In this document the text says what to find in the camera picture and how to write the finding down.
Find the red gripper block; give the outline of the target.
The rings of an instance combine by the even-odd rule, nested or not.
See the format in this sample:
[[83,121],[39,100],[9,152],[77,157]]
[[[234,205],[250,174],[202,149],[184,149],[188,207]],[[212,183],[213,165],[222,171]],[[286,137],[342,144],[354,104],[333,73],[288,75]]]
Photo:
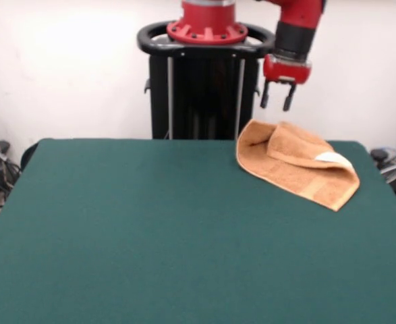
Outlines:
[[311,70],[312,64],[309,61],[289,61],[274,55],[267,55],[263,64],[263,73],[267,81],[264,82],[260,107],[265,109],[268,105],[270,82],[290,83],[290,89],[283,105],[283,110],[289,111],[297,84],[305,84]]

